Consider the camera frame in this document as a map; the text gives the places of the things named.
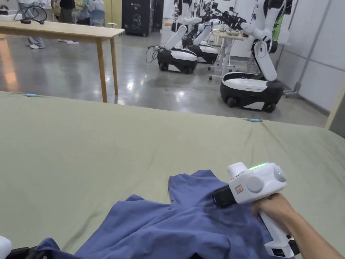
forearm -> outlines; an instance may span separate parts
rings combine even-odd
[[[298,213],[287,215],[285,226],[295,238],[303,259],[343,259]]]

red label sticker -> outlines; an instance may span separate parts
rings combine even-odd
[[[239,194],[240,192],[243,192],[242,185],[239,185],[239,186],[235,187],[235,191],[237,192],[237,194]]]

white sneaker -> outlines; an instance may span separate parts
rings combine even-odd
[[[78,41],[73,41],[73,40],[69,40],[68,42],[66,42],[67,44],[72,44],[72,45],[76,45],[79,44]]]
[[[30,48],[32,48],[32,49],[43,49],[43,47],[39,47],[36,44],[31,44]]]

black cabinet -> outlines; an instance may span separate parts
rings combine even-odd
[[[122,28],[148,36],[153,29],[154,0],[122,0]]]
[[[153,29],[159,31],[163,26],[164,0],[156,0],[155,12],[153,17]]]

blue connector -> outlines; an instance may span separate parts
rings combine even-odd
[[[249,119],[250,122],[261,122],[261,119]]]

